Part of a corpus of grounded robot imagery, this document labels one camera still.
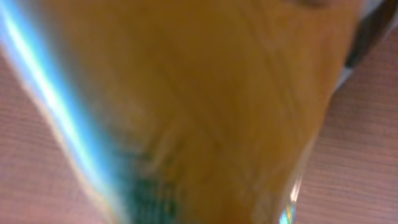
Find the large beige snack bag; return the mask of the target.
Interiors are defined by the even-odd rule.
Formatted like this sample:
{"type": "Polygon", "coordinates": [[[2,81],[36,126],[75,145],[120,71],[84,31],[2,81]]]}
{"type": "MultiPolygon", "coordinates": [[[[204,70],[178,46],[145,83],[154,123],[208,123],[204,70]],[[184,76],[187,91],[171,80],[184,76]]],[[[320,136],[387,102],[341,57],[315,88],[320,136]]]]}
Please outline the large beige snack bag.
{"type": "Polygon", "coordinates": [[[396,1],[1,2],[2,54],[110,223],[279,223],[396,1]]]}

